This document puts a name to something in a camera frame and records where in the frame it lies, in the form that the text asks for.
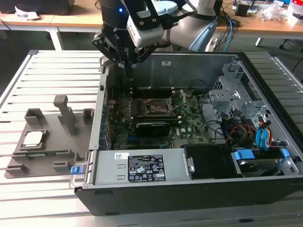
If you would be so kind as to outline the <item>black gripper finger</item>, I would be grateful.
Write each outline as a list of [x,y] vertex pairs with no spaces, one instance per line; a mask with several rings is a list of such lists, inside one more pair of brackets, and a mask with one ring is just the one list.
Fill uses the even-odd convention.
[[103,54],[105,58],[107,58],[107,61],[117,63],[118,67],[120,68],[125,67],[125,64],[121,62],[118,48],[115,47],[102,32],[95,33],[95,36],[91,43]]
[[142,63],[146,60],[155,50],[157,44],[152,44],[143,48],[136,48],[134,45],[129,47],[129,64],[131,68],[135,68],[137,63]]

